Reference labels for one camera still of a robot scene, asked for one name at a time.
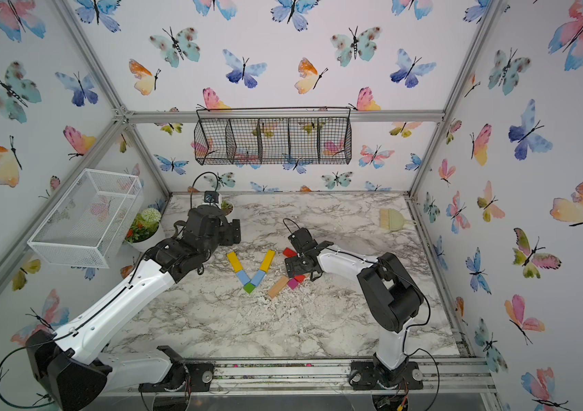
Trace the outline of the yellow block long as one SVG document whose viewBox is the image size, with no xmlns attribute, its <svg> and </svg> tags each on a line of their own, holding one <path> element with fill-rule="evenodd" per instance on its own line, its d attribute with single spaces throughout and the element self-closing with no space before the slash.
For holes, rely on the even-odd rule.
<svg viewBox="0 0 583 411">
<path fill-rule="evenodd" d="M 229 261 L 229 263 L 230 263 L 230 265 L 233 268 L 233 271 L 235 273 L 243 272 L 244 268 L 243 268 L 240 260 L 238 259 L 238 256 L 236 255 L 236 253 L 234 253 L 234 252 L 228 253 L 226 255 L 226 257 L 228 258 L 228 261 Z"/>
<path fill-rule="evenodd" d="M 262 261 L 262 264 L 260 265 L 259 270 L 262 272 L 268 272 L 269 268 L 271 267 L 271 264 L 274 260 L 274 256 L 275 256 L 275 251 L 268 250 L 267 253 L 265 254 L 265 257 Z"/>
</svg>

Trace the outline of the blue block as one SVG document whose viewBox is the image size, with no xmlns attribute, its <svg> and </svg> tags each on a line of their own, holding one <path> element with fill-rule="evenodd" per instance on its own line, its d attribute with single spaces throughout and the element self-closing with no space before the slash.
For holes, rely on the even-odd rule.
<svg viewBox="0 0 583 411">
<path fill-rule="evenodd" d="M 250 277 L 244 270 L 237 272 L 236 275 L 244 287 L 246 287 L 251 282 Z"/>
<path fill-rule="evenodd" d="M 250 280 L 250 282 L 255 286 L 258 287 L 262 280 L 264 279 L 264 277 L 267 275 L 267 272 L 265 272 L 264 270 L 260 269 L 257 271 L 257 273 L 255 274 L 254 277 L 252 277 L 252 279 Z"/>
</svg>

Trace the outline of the green small block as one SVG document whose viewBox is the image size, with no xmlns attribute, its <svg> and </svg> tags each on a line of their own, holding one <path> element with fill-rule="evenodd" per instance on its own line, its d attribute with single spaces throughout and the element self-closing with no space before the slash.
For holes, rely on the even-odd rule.
<svg viewBox="0 0 583 411">
<path fill-rule="evenodd" d="M 244 291 L 248 294 L 252 293 L 256 289 L 256 286 L 252 283 L 247 283 L 244 286 Z"/>
</svg>

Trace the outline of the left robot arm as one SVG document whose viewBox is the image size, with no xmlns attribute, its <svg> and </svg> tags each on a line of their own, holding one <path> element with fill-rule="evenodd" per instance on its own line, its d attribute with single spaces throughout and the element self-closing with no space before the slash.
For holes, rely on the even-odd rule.
<svg viewBox="0 0 583 411">
<path fill-rule="evenodd" d="M 201 273 L 219 247 L 241 241 L 241 224 L 218 207 L 190 209 L 172 237 L 149 248 L 134 271 L 98 302 L 53 332 L 26 343 L 35 380 L 62 410 L 82 410 L 105 391 L 134 385 L 154 392 L 190 390 L 185 360 L 168 346 L 127 356 L 103 349 L 151 301 L 191 272 Z"/>
</svg>

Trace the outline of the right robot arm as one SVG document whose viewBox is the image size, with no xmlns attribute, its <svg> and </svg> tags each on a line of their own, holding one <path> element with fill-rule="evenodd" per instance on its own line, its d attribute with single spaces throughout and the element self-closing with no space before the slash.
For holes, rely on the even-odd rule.
<svg viewBox="0 0 583 411">
<path fill-rule="evenodd" d="M 426 303 L 409 272 L 393 253 L 368 256 L 347 251 L 330 241 L 318 242 L 305 228 L 288 236 L 294 252 L 285 259 L 290 277 L 335 274 L 359 284 L 367 307 L 380 326 L 375 359 L 386 372 L 407 362 L 406 341 L 420 308 Z"/>
</svg>

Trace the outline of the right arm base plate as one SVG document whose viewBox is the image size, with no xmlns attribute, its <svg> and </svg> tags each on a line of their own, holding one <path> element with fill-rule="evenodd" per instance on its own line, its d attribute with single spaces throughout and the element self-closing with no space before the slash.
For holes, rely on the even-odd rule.
<svg viewBox="0 0 583 411">
<path fill-rule="evenodd" d="M 347 382 L 353 390 L 422 390 L 423 375 L 418 363 L 403 361 L 397 368 L 388 369 L 374 358 L 372 361 L 353 361 Z"/>
</svg>

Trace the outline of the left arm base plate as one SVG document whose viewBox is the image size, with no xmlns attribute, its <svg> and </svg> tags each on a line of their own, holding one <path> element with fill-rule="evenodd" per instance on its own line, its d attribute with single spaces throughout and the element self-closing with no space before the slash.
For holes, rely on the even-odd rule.
<svg viewBox="0 0 583 411">
<path fill-rule="evenodd" d="M 183 362 L 173 364 L 158 384 L 164 392 L 209 392 L 214 379 L 215 365 L 210 362 Z"/>
</svg>

